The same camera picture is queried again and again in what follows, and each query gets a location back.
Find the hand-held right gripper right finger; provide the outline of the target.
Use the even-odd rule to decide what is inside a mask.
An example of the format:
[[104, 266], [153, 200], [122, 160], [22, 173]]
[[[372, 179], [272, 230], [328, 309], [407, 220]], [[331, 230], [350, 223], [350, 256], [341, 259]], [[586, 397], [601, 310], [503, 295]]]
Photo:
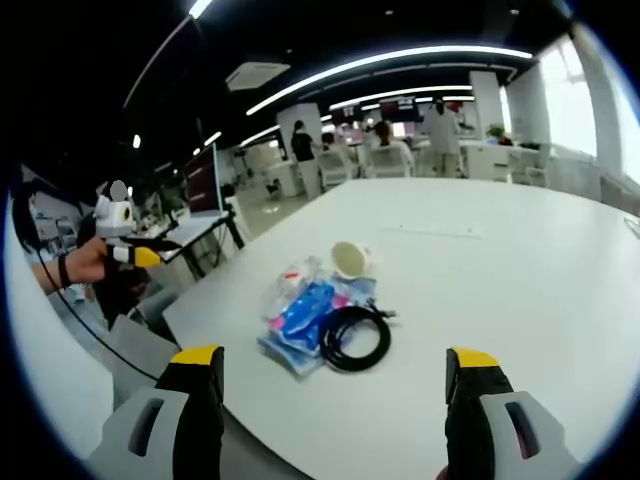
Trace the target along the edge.
[[561, 423], [487, 353], [447, 350], [445, 403], [449, 479], [572, 479], [583, 468]]

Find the person's left hand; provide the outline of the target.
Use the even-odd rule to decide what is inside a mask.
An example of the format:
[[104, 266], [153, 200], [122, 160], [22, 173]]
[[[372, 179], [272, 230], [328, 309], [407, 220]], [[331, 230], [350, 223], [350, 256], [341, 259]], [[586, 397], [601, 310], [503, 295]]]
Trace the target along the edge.
[[109, 256], [108, 247], [102, 238], [94, 236], [69, 253], [64, 260], [67, 283], [96, 284], [114, 278], [119, 268]]

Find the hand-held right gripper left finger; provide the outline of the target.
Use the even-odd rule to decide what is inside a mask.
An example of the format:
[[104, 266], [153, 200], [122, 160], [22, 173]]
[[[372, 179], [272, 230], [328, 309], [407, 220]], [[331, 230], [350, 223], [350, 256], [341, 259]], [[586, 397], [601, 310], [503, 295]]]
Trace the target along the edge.
[[218, 479], [224, 348], [186, 349], [120, 405], [87, 460], [96, 479]]

